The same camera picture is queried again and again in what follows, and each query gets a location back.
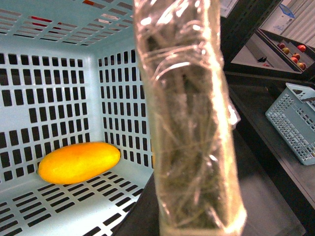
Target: transparent plastic packaging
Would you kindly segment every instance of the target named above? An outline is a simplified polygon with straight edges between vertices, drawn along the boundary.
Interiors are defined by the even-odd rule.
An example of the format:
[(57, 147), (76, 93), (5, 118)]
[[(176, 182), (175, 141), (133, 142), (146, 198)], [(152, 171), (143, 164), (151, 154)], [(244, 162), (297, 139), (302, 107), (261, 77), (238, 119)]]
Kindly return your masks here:
[(219, 0), (134, 0), (161, 236), (238, 236), (243, 206)]

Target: plastic bag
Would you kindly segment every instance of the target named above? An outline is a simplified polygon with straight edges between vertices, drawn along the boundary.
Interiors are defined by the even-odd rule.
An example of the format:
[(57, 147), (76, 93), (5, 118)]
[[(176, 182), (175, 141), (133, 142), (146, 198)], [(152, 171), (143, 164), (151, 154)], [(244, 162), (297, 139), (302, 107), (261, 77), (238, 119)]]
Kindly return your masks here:
[(161, 236), (236, 236), (246, 219), (220, 52), (219, 0), (134, 0)]

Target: red apple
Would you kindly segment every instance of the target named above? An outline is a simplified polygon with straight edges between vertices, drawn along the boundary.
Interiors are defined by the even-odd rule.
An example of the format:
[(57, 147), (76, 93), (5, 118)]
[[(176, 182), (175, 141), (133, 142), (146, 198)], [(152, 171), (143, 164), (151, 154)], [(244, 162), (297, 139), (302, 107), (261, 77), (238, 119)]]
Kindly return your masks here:
[(285, 48), (285, 44), (284, 43), (278, 43), (277, 45), (280, 49)]
[(289, 48), (282, 48), (282, 51), (285, 53), (285, 54), (289, 54), (290, 52), (290, 49)]
[(305, 69), (305, 67), (304, 67), (304, 64), (303, 64), (303, 63), (300, 63), (300, 62), (299, 62), (299, 63), (297, 63), (297, 66), (298, 66), (298, 67), (300, 67), (302, 70), (304, 70), (304, 69)]
[(304, 45), (299, 45), (299, 46), (297, 46), (297, 49), (303, 53), (303, 52), (305, 52), (306, 47)]
[(297, 58), (298, 60), (301, 58), (300, 54), (298, 54), (298, 53), (293, 54), (292, 57)]
[(298, 59), (296, 57), (291, 57), (291, 60), (294, 61), (295, 63), (298, 62)]

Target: grocery produce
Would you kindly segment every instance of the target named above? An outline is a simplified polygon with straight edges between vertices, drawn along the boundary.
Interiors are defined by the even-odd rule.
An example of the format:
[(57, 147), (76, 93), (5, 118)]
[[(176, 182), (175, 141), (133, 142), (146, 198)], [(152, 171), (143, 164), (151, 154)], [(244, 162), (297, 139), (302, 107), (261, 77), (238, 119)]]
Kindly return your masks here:
[(300, 54), (298, 53), (293, 54), (292, 57), (297, 58), (298, 60), (301, 58)]
[(297, 59), (297, 58), (295, 58), (295, 57), (291, 57), (291, 60), (292, 60), (292, 61), (294, 61), (295, 63), (297, 63), (297, 62), (298, 62), (298, 59)]
[(302, 53), (305, 52), (305, 50), (306, 50), (305, 45), (299, 45), (299, 46), (297, 46), (297, 48), (298, 48), (298, 50), (300, 50)]
[(119, 150), (110, 144), (73, 144), (46, 155), (39, 163), (38, 174), (50, 183), (79, 183), (109, 170), (119, 159)]
[(290, 49), (289, 48), (282, 48), (282, 51), (285, 53), (285, 54), (289, 54), (290, 52)]
[(284, 43), (278, 43), (277, 45), (280, 49), (285, 48), (285, 44)]
[(304, 64), (303, 63), (297, 63), (297, 66), (298, 67), (300, 67), (302, 70), (304, 70), (305, 69), (305, 66), (304, 66)]

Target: yellow mango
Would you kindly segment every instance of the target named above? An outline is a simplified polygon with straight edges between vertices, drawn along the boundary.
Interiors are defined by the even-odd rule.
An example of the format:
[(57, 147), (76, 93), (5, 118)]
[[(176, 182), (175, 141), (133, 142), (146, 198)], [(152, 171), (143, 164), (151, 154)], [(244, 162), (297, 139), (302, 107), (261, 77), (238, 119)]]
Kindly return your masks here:
[(109, 170), (119, 159), (119, 150), (110, 144), (73, 144), (46, 155), (39, 163), (38, 174), (49, 183), (79, 183)]

